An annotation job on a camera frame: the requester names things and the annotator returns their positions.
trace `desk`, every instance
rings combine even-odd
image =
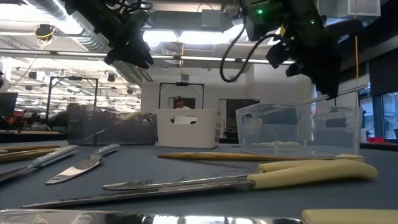
[[[47,142],[47,144],[66,144]],[[42,170],[0,183],[0,209],[20,208],[22,205],[106,194],[104,184],[142,179],[167,179],[182,175],[211,174],[254,169],[260,162],[188,162],[158,159],[167,152],[198,149],[161,149],[156,146],[122,146],[92,171],[58,185],[45,181],[88,157],[97,147],[80,146],[74,156],[58,161]],[[215,152],[239,152],[239,148],[217,147]],[[224,215],[234,217],[300,217],[311,208],[381,208],[398,209],[398,152],[362,149],[366,162],[379,171],[377,181],[348,181],[304,185],[270,190],[219,190],[190,195],[139,198],[124,202],[68,207],[80,210],[122,210],[141,213],[179,215]],[[26,166],[29,161],[0,164],[0,172]]]

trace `blue table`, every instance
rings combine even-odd
[[[35,142],[33,144],[67,144]],[[237,169],[255,169],[260,162],[188,162],[158,159],[167,152],[197,149],[160,149],[156,146],[122,146],[96,169],[58,185],[44,185],[51,177],[88,157],[98,147],[80,146],[73,156],[41,170],[0,183],[0,209],[22,205],[106,194],[104,184],[142,179],[168,179],[182,175],[211,174]],[[215,152],[239,152],[239,148],[218,147]],[[362,149],[366,162],[379,171],[377,181],[333,182],[272,190],[218,190],[166,197],[140,198],[124,202],[68,207],[80,210],[122,210],[179,215],[224,215],[239,217],[300,217],[311,208],[398,209],[398,152]],[[0,164],[0,172],[26,166],[29,161]]]

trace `cable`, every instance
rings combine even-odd
[[[251,58],[251,55],[254,53],[255,49],[261,44],[261,42],[263,42],[264,40],[266,40],[266,39],[268,39],[268,38],[270,38],[270,37],[274,37],[274,38],[276,38],[276,39],[280,39],[280,38],[281,38],[281,36],[280,36],[280,35],[277,35],[277,34],[268,34],[268,35],[265,35],[264,37],[261,37],[261,38],[256,42],[256,44],[254,44],[253,48],[250,50],[248,56],[246,57],[246,60],[244,61],[243,65],[242,65],[242,67],[241,67],[241,69],[240,69],[240,71],[238,72],[238,74],[236,74],[235,77],[233,77],[232,79],[227,79],[227,78],[225,77],[225,75],[224,75],[224,63],[225,63],[225,59],[226,59],[227,55],[229,54],[229,51],[230,51],[230,50],[232,49],[232,47],[234,46],[234,44],[239,40],[239,38],[241,38],[241,36],[242,36],[242,34],[243,34],[243,32],[244,32],[245,29],[246,29],[246,16],[243,16],[243,27],[242,27],[242,30],[241,30],[241,31],[239,32],[239,34],[235,37],[235,39],[232,40],[232,42],[230,43],[230,45],[229,45],[228,48],[226,49],[226,51],[225,51],[225,53],[224,53],[224,55],[223,55],[223,58],[221,59],[221,62],[220,62],[220,76],[221,76],[221,79],[222,79],[224,82],[227,82],[227,83],[235,82],[235,81],[242,75],[243,70],[246,68],[246,65],[248,64],[249,59]]]
[[[354,18],[356,19],[357,0],[354,4]],[[356,85],[358,86],[359,79],[359,60],[358,60],[358,35],[355,35],[355,67],[356,67]],[[358,94],[355,94],[355,107],[358,107]]]
[[[210,4],[206,3],[206,2],[201,2],[200,5],[198,6],[197,12],[199,12],[200,6],[202,6],[204,4],[208,5],[212,10],[214,10],[213,6],[211,6]]]

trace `clear plastic bin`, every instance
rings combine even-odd
[[[362,109],[256,104],[236,110],[240,147],[256,154],[359,154]]]
[[[68,142],[79,145],[155,144],[156,115],[118,119],[116,114],[93,111],[92,106],[72,108],[68,119]]]

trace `chopstick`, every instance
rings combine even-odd
[[[0,150],[5,150],[7,152],[22,152],[37,149],[54,149],[60,148],[61,146],[11,146],[11,147],[0,147]]]
[[[178,152],[170,154],[160,154],[158,158],[169,159],[197,159],[197,160],[211,160],[211,161],[295,161],[307,159],[352,159],[356,161],[363,161],[365,157],[357,155],[345,155],[336,157],[292,157],[292,156],[265,156],[256,154],[242,154],[242,153],[222,153],[222,152]]]
[[[55,152],[57,149],[58,148],[36,149],[36,150],[30,150],[30,151],[0,154],[0,163],[16,162],[16,161],[23,161],[23,160],[27,160],[27,159],[33,159],[33,158],[37,158],[40,156],[44,156],[50,152]]]

